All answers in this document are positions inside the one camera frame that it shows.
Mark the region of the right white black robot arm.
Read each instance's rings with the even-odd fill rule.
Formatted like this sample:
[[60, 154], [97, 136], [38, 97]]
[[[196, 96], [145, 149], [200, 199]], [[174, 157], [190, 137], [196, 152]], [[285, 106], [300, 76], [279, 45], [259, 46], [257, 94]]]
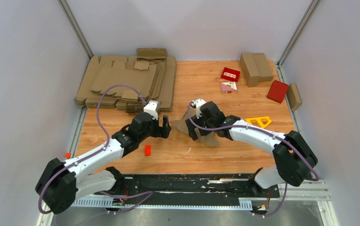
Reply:
[[199, 139], [212, 133], [231, 141], [255, 146], [274, 158], [275, 164], [259, 168], [250, 179], [247, 188], [254, 196], [262, 196], [268, 188], [278, 184], [295, 187], [303, 181], [319, 180], [314, 167], [318, 159], [303, 136], [297, 131], [274, 132], [254, 126], [234, 115], [224, 115], [218, 106], [199, 98], [187, 107], [186, 125], [189, 137]]

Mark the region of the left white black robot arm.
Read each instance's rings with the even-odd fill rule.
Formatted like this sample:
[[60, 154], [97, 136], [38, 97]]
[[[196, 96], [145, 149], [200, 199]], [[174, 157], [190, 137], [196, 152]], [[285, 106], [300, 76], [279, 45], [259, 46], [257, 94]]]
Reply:
[[35, 191], [39, 195], [40, 213], [60, 214], [68, 209], [76, 199], [100, 192], [110, 191], [120, 194], [124, 181], [106, 170], [96, 174], [103, 165], [120, 159], [136, 150], [148, 137], [168, 138], [171, 132], [169, 117], [159, 119], [146, 112], [138, 113], [130, 124], [108, 136], [106, 142], [87, 153], [65, 161], [58, 158], [50, 160], [39, 178]]

